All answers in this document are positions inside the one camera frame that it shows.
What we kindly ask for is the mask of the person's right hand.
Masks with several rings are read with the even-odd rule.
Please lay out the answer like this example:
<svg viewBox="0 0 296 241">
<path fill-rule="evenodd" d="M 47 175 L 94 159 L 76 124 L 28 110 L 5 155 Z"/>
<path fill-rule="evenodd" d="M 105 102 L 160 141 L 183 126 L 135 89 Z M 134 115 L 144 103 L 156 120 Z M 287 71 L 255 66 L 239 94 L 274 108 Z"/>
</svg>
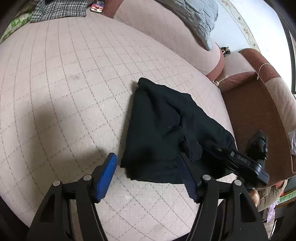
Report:
<svg viewBox="0 0 296 241">
<path fill-rule="evenodd" d="M 252 189 L 249 191 L 250 198 L 253 200 L 254 205 L 257 207 L 259 205 L 260 196 L 256 189 Z"/>
</svg>

